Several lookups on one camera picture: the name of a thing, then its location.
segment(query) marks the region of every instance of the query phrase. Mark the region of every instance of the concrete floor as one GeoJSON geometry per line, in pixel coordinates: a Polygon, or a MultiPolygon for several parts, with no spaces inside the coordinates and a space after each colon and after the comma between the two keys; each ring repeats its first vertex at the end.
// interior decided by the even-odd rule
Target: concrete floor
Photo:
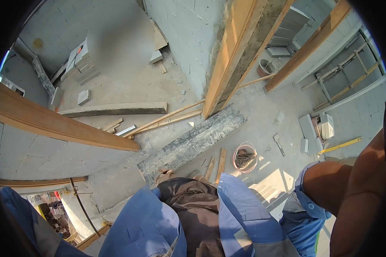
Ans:
{"type": "MultiPolygon", "coordinates": [[[[268,56],[262,55],[261,58],[268,58],[268,56]]],[[[283,60],[283,58],[280,61],[274,60],[273,64],[279,67],[283,65],[284,61],[286,60],[283,60]]],[[[185,82],[187,80],[184,79],[184,75],[178,67],[175,64],[166,64],[166,62],[165,66],[167,74],[164,75],[161,74],[157,66],[147,67],[146,73],[149,74],[149,78],[142,78],[141,81],[148,89],[141,90],[141,92],[133,87],[134,84],[127,84],[127,87],[131,88],[129,90],[117,92],[118,88],[121,88],[124,84],[113,83],[103,76],[99,76],[82,87],[78,84],[73,85],[73,83],[70,83],[70,86],[68,86],[64,83],[62,85],[62,88],[65,90],[64,95],[72,96],[64,99],[60,110],[76,108],[77,94],[84,89],[93,90],[93,99],[85,106],[106,104],[109,99],[114,100],[112,103],[121,102],[122,100],[122,102],[134,102],[136,98],[134,96],[130,97],[129,92],[139,95],[138,101],[168,101],[169,111],[195,102],[197,99],[192,91],[189,90],[190,85],[185,82]],[[176,83],[180,80],[179,78],[183,80],[183,84],[176,83]],[[186,90],[186,95],[180,95],[181,89],[186,90]],[[146,91],[155,93],[149,93],[149,96],[145,96],[146,91]],[[180,104],[181,98],[186,98],[183,104],[180,104]]],[[[253,67],[244,83],[257,78],[256,67],[253,67]]],[[[322,93],[320,90],[303,92],[300,90],[300,86],[289,86],[266,94],[263,90],[265,83],[266,81],[262,81],[246,86],[238,90],[231,99],[230,103],[239,109],[247,117],[248,121],[237,131],[224,138],[187,165],[181,167],[177,172],[180,176],[183,176],[194,169],[199,169],[204,174],[211,157],[215,156],[217,157],[216,165],[210,178],[210,181],[214,182],[219,163],[220,149],[226,148],[225,172],[237,176],[244,181],[264,205],[268,207],[268,210],[276,213],[275,215],[279,218],[284,200],[287,194],[293,190],[294,181],[298,177],[299,172],[306,164],[314,161],[312,155],[300,153],[300,141],[303,138],[303,134],[298,118],[310,113],[312,108],[323,99],[321,98],[322,93]],[[274,119],[279,110],[281,110],[285,118],[280,124],[275,125],[274,119]],[[273,141],[273,135],[276,133],[280,135],[280,144],[286,154],[285,157],[281,155],[278,146],[273,141]],[[252,172],[242,174],[233,167],[232,154],[241,143],[246,141],[251,142],[255,146],[258,153],[258,164],[252,172]]],[[[124,116],[123,123],[125,125],[122,125],[122,128],[134,123],[141,125],[155,117],[155,115],[124,116]]],[[[97,127],[116,118],[111,116],[84,117],[78,120],[97,127]]],[[[91,203],[87,199],[82,201],[89,216],[94,217],[93,221],[95,223],[102,221],[99,219],[100,217],[107,221],[115,220],[123,208],[126,199],[145,185],[136,164],[192,129],[188,124],[189,121],[199,124],[202,122],[202,118],[195,116],[173,123],[169,125],[168,129],[160,127],[136,135],[135,140],[140,144],[142,151],[129,153],[123,161],[90,175],[87,182],[78,186],[79,191],[93,193],[90,196],[91,203]]],[[[65,201],[66,204],[69,204],[69,202],[71,205],[77,204],[73,197],[66,198],[65,201]]],[[[85,220],[79,209],[76,209],[74,213],[78,215],[79,219],[85,220]]],[[[321,244],[324,247],[324,253],[325,249],[329,247],[329,242],[323,239],[321,244]]],[[[94,251],[86,253],[97,256],[100,248],[94,247],[94,249],[94,251]]]]}

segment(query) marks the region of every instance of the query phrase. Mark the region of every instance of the construction site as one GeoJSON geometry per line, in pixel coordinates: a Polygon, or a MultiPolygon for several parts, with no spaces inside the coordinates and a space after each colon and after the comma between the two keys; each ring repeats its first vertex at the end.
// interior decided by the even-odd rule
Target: construction site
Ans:
{"type": "Polygon", "coordinates": [[[114,77],[90,27],[117,2],[41,1],[0,69],[0,187],[85,254],[162,169],[233,175],[279,221],[307,164],[353,166],[383,127],[386,69],[346,0],[130,0],[154,48],[114,77]]]}

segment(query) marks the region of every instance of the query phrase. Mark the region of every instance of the stack of concrete blocks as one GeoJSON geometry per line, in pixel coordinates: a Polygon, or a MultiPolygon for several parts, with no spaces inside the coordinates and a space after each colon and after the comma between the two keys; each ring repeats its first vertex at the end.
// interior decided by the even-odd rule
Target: stack of concrete blocks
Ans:
{"type": "Polygon", "coordinates": [[[67,61],[66,73],[64,76],[72,77],[80,85],[86,84],[88,81],[100,75],[100,72],[93,64],[87,48],[87,38],[78,45],[71,53],[67,61]]]}

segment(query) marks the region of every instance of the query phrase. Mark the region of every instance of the concrete block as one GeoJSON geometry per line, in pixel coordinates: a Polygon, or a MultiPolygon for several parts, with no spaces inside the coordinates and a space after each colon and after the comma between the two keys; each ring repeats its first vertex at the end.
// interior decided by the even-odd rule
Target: concrete block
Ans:
{"type": "Polygon", "coordinates": [[[307,140],[306,138],[303,138],[302,142],[300,143],[300,152],[305,152],[309,154],[308,144],[309,144],[309,140],[307,140]]]}
{"type": "Polygon", "coordinates": [[[95,77],[97,77],[98,75],[100,75],[101,73],[97,70],[95,70],[95,72],[90,75],[89,77],[87,77],[86,79],[82,80],[79,82],[80,85],[84,85],[86,84],[87,82],[89,82],[90,80],[94,79],[95,77]]]}
{"type": "Polygon", "coordinates": [[[38,135],[26,152],[34,157],[51,157],[67,144],[67,141],[38,135]]]}
{"type": "Polygon", "coordinates": [[[290,53],[285,47],[268,47],[266,52],[270,57],[289,57],[290,53]]]}
{"type": "Polygon", "coordinates": [[[162,53],[160,53],[160,50],[156,50],[153,52],[149,64],[154,64],[155,62],[158,62],[161,59],[163,59],[162,53]]]}
{"type": "Polygon", "coordinates": [[[77,104],[83,105],[91,100],[91,91],[90,89],[83,90],[78,94],[77,104]]]}
{"type": "Polygon", "coordinates": [[[60,87],[56,87],[56,91],[54,91],[50,104],[58,108],[63,97],[63,92],[64,91],[60,87]]]}

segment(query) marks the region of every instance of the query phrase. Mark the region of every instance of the worker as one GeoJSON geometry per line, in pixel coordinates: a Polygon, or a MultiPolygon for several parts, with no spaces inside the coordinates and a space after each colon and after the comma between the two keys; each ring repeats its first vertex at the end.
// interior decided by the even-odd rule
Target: worker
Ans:
{"type": "MultiPolygon", "coordinates": [[[[213,186],[200,174],[179,178],[161,170],[157,187],[144,186],[124,206],[100,257],[304,256],[316,255],[326,219],[337,217],[331,256],[350,256],[373,221],[386,186],[381,130],[354,166],[307,165],[276,221],[238,178],[221,174],[213,186]]],[[[42,256],[87,256],[62,240],[34,208],[10,188],[3,198],[42,256]]]]}

